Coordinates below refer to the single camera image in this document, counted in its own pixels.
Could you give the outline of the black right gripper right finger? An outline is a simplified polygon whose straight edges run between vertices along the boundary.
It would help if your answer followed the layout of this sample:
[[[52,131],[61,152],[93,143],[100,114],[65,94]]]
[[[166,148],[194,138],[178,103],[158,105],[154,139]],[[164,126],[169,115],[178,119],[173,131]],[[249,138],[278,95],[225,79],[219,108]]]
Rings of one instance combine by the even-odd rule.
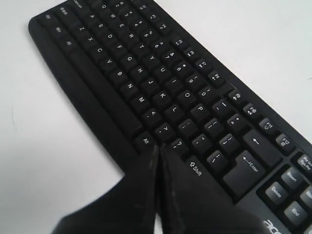
[[[260,218],[202,181],[173,148],[159,150],[159,215],[165,234],[267,234]]]

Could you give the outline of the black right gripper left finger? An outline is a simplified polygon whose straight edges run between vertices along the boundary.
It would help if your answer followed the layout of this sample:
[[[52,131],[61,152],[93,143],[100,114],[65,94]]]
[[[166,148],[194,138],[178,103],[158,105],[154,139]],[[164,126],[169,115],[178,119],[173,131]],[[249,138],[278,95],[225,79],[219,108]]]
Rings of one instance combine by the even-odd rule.
[[[157,204],[159,148],[145,151],[107,193],[64,216],[54,234],[152,234]]]

